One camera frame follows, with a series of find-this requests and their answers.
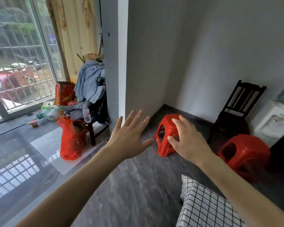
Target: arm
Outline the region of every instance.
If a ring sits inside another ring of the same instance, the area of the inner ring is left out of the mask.
[[[173,122],[180,141],[169,136],[170,144],[216,184],[248,226],[284,226],[284,212],[216,156],[187,119],[180,116],[180,120]]]
[[[142,153],[154,142],[153,139],[140,141],[150,118],[140,123],[142,111],[135,118],[134,114],[134,111],[130,113],[122,127],[120,117],[107,145],[16,227],[70,226],[104,179],[123,160]]]

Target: checkered cloth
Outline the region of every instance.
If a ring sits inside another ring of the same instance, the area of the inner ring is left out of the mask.
[[[245,227],[232,205],[195,180],[182,175],[184,200],[177,227]]]

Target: red vehicle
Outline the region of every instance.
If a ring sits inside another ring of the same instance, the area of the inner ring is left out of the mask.
[[[21,103],[26,97],[30,97],[35,92],[36,83],[34,71],[30,67],[19,69],[0,69],[0,99],[8,99]]]

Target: clear plastic bottle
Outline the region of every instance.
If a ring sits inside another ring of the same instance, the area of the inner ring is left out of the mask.
[[[86,106],[86,104],[83,105],[82,112],[83,112],[84,121],[86,123],[90,123],[91,122],[91,114],[89,113],[89,109]]]

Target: yellow curtain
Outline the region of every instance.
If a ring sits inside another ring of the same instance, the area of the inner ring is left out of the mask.
[[[65,79],[76,82],[81,57],[98,53],[93,0],[46,0],[65,71]]]

